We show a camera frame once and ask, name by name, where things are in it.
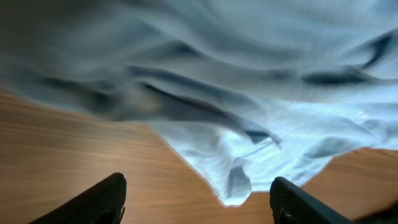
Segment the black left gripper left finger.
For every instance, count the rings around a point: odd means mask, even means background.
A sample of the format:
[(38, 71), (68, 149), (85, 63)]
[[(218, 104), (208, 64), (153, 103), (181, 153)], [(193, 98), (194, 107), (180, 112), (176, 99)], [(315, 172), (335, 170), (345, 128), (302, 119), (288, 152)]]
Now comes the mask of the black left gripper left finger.
[(120, 224), (127, 182), (116, 172), (29, 224)]

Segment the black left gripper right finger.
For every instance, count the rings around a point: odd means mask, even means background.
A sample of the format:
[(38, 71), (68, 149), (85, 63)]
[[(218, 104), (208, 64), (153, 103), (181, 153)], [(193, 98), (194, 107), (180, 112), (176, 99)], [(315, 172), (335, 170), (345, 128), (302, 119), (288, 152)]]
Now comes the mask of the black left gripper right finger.
[(275, 224), (353, 224), (283, 177), (271, 185), (270, 206)]

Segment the light blue t-shirt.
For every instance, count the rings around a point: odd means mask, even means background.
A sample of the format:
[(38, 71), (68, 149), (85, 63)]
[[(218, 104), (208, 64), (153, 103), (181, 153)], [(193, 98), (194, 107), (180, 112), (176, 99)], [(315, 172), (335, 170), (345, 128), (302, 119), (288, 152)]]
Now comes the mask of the light blue t-shirt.
[(143, 121), (238, 206), (397, 149), (397, 2), (2, 1), (1, 88)]

